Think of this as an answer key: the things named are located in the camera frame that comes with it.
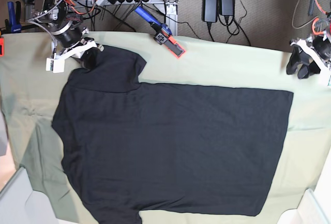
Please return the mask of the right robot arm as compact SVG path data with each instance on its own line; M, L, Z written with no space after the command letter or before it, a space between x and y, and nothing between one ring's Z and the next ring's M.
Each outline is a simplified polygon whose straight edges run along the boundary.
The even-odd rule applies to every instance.
M86 12L78 11L73 0L35 0L30 24L37 25L52 39L52 54L46 59L46 71L62 73L65 61L74 58L82 67L93 69L96 56L103 46L88 36L82 25L84 15L94 11L96 0L86 6Z

